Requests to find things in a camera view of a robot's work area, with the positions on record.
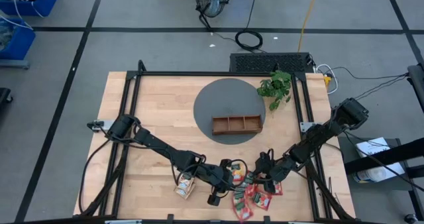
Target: gray circular mat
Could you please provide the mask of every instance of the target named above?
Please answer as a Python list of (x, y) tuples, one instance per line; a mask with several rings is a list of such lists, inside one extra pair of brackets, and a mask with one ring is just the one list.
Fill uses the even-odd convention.
[(212, 135), (212, 117), (260, 115), (265, 121), (265, 104), (252, 85), (238, 79), (220, 79), (205, 86), (194, 101), (194, 119), (200, 130), (221, 144), (240, 144), (256, 134)]

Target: gray floor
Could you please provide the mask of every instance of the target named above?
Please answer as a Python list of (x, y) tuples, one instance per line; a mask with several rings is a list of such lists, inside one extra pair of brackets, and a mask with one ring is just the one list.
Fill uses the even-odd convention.
[[(48, 18), (27, 21), (37, 27), (84, 27), (94, 1), (58, 0)], [(424, 29), (424, 4), (420, 0), (397, 1), (410, 29)], [(309, 2), (256, 0), (250, 26), (301, 28)], [(251, 3), (231, 0), (211, 24), (244, 27)], [(194, 6), (194, 0), (101, 0), (93, 26), (202, 27)], [(389, 0), (316, 0), (307, 28), (401, 29), (401, 25)], [(0, 223), (15, 219), (81, 35), (37, 32), (26, 57), (31, 68), (0, 70), (0, 87), (11, 88), (15, 96), (0, 123)], [(235, 34), (222, 35), (232, 38)], [(267, 52), (297, 50), (299, 34), (262, 36), (262, 49)], [(254, 42), (254, 38), (242, 39)], [(424, 35), (414, 35), (414, 39), (423, 50)], [(305, 34), (301, 50), (310, 52), (317, 64), (344, 66), (357, 76), (402, 74), (417, 63), (404, 34)], [(72, 215), (92, 136), (85, 124), (97, 116), (108, 72), (133, 70), (139, 59), (148, 70), (227, 71), (234, 52), (243, 50), (207, 32), (91, 32), (26, 220)], [(330, 95), (332, 105), (382, 82), (355, 80), (343, 70), (335, 73), (340, 86)], [(370, 118), (357, 135), (398, 137), (402, 142), (423, 136), (424, 114), (407, 81), (360, 101), (370, 110)], [(357, 216), (365, 221), (403, 223), (403, 216), (413, 213), (407, 192), (364, 191), (352, 193), (352, 198)], [(372, 201), (382, 203), (375, 213), (369, 208)]]

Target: wheel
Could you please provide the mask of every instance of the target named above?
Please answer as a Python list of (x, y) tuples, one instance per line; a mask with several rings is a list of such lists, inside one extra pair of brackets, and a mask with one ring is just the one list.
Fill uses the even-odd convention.
[(7, 103), (12, 103), (12, 101), (13, 101), (13, 96), (10, 95), (8, 98), (6, 98)]
[(408, 214), (406, 215), (403, 220), (408, 223), (408, 224), (413, 224), (415, 222), (418, 221), (417, 217), (415, 216), (415, 214)]

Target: black metal grate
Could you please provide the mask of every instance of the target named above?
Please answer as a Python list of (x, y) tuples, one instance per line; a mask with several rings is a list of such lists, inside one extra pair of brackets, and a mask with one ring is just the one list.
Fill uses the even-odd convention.
[(232, 72), (271, 72), (275, 65), (287, 72), (312, 72), (308, 66), (309, 53), (231, 54)]

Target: yellow cable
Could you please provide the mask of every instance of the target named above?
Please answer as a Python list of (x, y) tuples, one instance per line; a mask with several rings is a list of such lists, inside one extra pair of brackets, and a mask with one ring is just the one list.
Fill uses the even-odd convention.
[(299, 46), (297, 47), (297, 52), (300, 52), (300, 47), (302, 46), (302, 37), (303, 37), (303, 31), (305, 30), (305, 26), (306, 26), (306, 22), (311, 14), (312, 8), (313, 8), (313, 4), (315, 3), (315, 0), (311, 1), (311, 4), (309, 4), (309, 9), (307, 11), (306, 14), (306, 18), (303, 22), (303, 26), (302, 26), (302, 31), (300, 32), (300, 39), (299, 39)]

